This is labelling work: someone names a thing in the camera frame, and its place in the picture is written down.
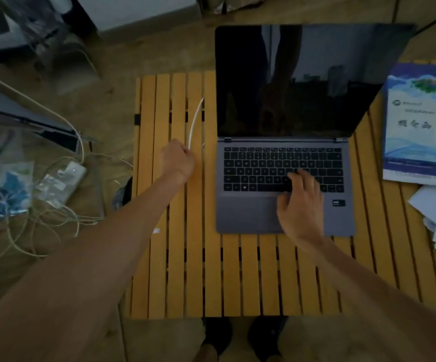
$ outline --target table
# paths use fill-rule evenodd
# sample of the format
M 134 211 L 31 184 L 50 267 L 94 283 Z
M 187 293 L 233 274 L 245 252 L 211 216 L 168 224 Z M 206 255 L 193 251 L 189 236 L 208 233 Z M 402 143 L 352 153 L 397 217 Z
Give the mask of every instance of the table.
M 215 72 L 137 79 L 133 196 L 158 178 L 161 147 L 170 138 L 185 142 L 187 119 L 202 96 L 203 121 L 196 121 L 192 140 L 196 170 L 157 224 L 160 232 L 152 235 L 126 292 L 125 313 L 133 319 L 352 313 L 286 236 L 216 232 Z M 421 214 L 407 203 L 418 185 L 380 179 L 382 115 L 378 95 L 350 140 L 356 233 L 333 240 L 391 286 L 436 310 L 436 250 Z

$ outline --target person's left hand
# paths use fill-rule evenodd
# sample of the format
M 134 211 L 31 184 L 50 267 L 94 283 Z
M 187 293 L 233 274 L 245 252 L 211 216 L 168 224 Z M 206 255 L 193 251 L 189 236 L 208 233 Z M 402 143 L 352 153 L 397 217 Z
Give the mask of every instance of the person's left hand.
M 177 139 L 172 139 L 161 150 L 162 176 L 176 175 L 180 184 L 193 174 L 195 157 L 191 150 Z

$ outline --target person's right arm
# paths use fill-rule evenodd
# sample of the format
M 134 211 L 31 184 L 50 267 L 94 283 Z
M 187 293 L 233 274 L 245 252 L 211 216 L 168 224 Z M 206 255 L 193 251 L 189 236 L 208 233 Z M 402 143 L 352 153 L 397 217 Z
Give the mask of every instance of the person's right arm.
M 287 236 L 311 256 L 396 357 L 436 362 L 436 312 L 389 286 L 324 237 L 320 185 L 305 171 L 289 177 L 292 194 L 277 200 L 278 219 Z

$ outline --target spacebar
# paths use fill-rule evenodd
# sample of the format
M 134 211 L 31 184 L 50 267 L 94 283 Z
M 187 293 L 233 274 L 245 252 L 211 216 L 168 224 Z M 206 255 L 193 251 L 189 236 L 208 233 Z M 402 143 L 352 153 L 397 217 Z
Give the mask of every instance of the spacebar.
M 291 192 L 291 184 L 258 184 L 259 192 Z

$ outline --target floor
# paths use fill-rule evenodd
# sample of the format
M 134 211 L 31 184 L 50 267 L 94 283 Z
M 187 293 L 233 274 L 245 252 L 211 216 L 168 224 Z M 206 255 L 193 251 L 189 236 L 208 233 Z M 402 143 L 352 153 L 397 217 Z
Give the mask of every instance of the floor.
M 26 64 L 0 66 L 0 79 L 18 87 L 40 103 L 71 120 L 84 134 L 100 143 L 95 152 L 132 159 L 132 124 L 135 78 L 161 72 L 212 69 L 214 27 L 221 23 L 291 23 L 377 21 L 416 22 L 419 28 L 436 19 L 436 0 L 267 0 L 256 10 L 240 11 L 202 21 L 116 46 L 106 46 L 94 36 L 86 41 L 101 80 L 72 94 L 56 97 Z M 403 59 L 436 58 L 436 24 L 409 44 Z M 30 103 L 0 87 L 0 91 L 21 104 Z M 66 153 L 32 139 L 26 140 L 26 153 L 35 160 L 35 174 Z M 119 183 L 131 176 L 123 164 L 96 159 L 103 183 L 106 210 L 110 210 Z M 93 182 L 87 178 L 70 201 L 77 213 L 97 215 Z M 17 231 L 21 219 L 12 220 Z M 60 229 L 62 237 L 75 231 L 72 225 Z M 58 243 L 43 229 L 37 229 L 35 246 L 40 251 L 55 249 Z M 22 242 L 29 242 L 23 237 Z M 6 246 L 5 229 L 0 224 L 0 252 Z M 0 260 L 0 297 L 33 264 L 27 256 L 9 252 Z M 200 320 L 137 322 L 122 320 L 114 313 L 103 336 L 96 340 L 80 361 L 190 360 L 203 339 Z M 251 320 L 233 320 L 235 338 L 221 360 L 257 360 L 246 346 L 246 330 Z M 364 333 L 354 318 L 291 318 L 283 332 L 280 347 L 286 360 L 372 361 L 389 360 L 380 346 L 370 345 L 373 336 Z

